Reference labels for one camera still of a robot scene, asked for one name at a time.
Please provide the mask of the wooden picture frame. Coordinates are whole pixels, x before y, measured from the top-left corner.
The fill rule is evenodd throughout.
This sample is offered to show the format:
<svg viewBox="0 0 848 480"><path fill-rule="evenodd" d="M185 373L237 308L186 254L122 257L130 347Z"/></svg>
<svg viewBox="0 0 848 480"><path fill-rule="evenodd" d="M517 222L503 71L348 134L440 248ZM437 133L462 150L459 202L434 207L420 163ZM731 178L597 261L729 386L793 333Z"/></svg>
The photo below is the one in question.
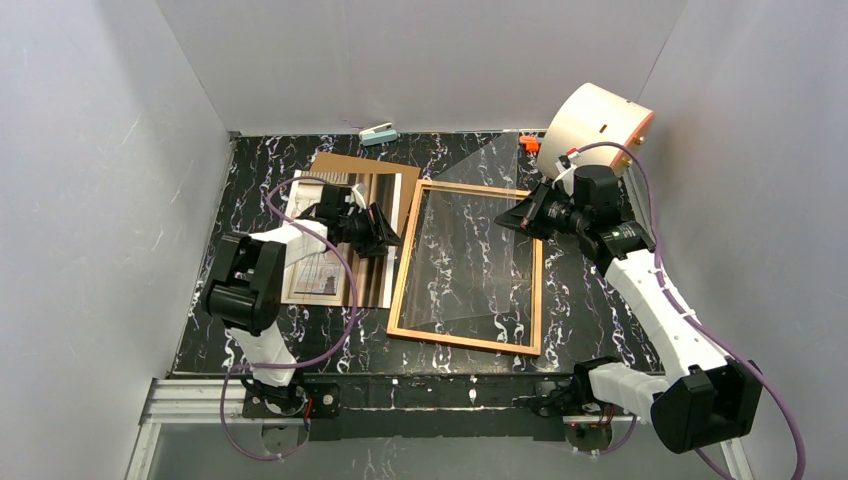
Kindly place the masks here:
<svg viewBox="0 0 848 480"><path fill-rule="evenodd" d="M387 332L508 354L542 350L543 243L496 224L527 192L416 184Z"/></svg>

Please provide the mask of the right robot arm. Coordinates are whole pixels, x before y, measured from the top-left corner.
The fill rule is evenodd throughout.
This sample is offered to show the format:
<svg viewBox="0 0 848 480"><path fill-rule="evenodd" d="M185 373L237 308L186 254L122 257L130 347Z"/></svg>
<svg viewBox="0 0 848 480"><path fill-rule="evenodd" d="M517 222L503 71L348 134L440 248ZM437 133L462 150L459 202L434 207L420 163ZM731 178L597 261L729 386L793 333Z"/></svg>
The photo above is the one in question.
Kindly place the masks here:
<svg viewBox="0 0 848 480"><path fill-rule="evenodd" d="M574 236L584 257L635 314L663 373L634 370L613 356L584 361L549 402L535 401L533 408L570 413L589 404L618 406L650 423L676 454L748 435L761 383L700 333L681 303L670 301L672 283L655 264L656 245L638 222L624 217L613 170L587 165L568 176L572 192L564 190L563 179L542 182L495 222L534 239Z"/></svg>

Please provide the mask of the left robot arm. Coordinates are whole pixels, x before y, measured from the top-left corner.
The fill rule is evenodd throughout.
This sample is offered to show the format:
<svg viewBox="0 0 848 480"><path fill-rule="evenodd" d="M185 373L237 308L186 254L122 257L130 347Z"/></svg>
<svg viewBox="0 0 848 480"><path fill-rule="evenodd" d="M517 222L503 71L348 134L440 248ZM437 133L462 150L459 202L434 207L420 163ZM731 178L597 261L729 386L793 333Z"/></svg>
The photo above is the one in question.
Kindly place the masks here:
<svg viewBox="0 0 848 480"><path fill-rule="evenodd" d="M338 184L315 176L293 187L317 193L296 215L271 204L282 226L260 233L227 233L219 242L201 295L202 309L221 321L247 359L241 384L250 401L283 417L332 418L338 398L331 386L305 384L304 368L329 359L344 344L305 361L292 354L276 324L285 289L298 297L345 300L350 315L362 303L357 264L382 259L401 243L382 206L363 182Z"/></svg>

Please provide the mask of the brown backing board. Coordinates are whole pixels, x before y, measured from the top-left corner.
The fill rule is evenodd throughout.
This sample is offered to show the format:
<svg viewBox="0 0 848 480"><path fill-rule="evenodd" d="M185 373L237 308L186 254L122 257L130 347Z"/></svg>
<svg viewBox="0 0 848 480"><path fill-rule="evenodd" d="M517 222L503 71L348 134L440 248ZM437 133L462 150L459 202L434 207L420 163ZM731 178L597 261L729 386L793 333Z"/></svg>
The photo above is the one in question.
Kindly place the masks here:
<svg viewBox="0 0 848 480"><path fill-rule="evenodd" d="M416 183L421 174L419 167L322 152L317 154L309 170L311 172L400 174L399 229L397 232L400 235L405 233Z"/></svg>

